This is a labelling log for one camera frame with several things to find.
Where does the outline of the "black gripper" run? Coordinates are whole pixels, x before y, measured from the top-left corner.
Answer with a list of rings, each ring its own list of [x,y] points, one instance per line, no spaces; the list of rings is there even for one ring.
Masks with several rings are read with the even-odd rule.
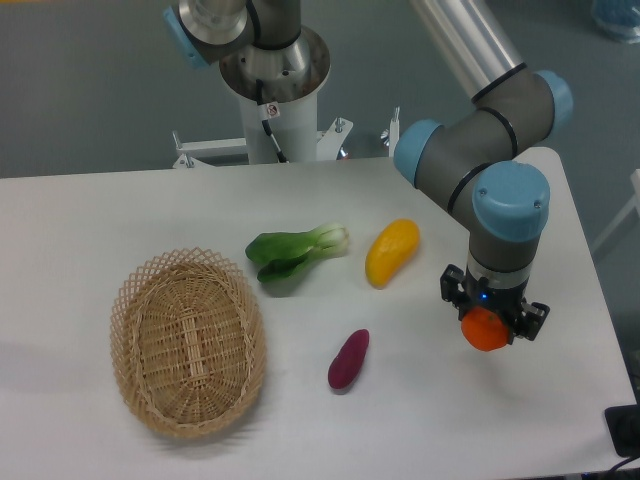
[[[449,264],[440,277],[441,298],[458,312],[458,319],[479,307],[503,320],[513,320],[512,337],[534,341],[544,325],[550,307],[524,298],[525,283],[512,288],[492,288],[482,277],[476,280],[457,266]]]

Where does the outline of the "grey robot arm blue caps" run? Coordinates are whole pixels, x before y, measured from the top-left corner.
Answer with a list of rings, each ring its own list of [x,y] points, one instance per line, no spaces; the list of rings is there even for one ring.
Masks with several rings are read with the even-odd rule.
[[[424,22],[474,111],[445,127],[411,125],[390,146],[396,169],[469,233],[465,268],[448,266],[441,295],[467,340],[479,343],[472,316],[496,316],[507,340],[533,340],[549,309],[525,298],[549,211],[550,187],[517,157],[571,116],[566,82],[531,71],[482,1],[417,1]],[[186,60],[217,64],[237,97],[253,164],[321,157],[317,92],[330,56],[303,26],[296,1],[177,1],[163,14]]]

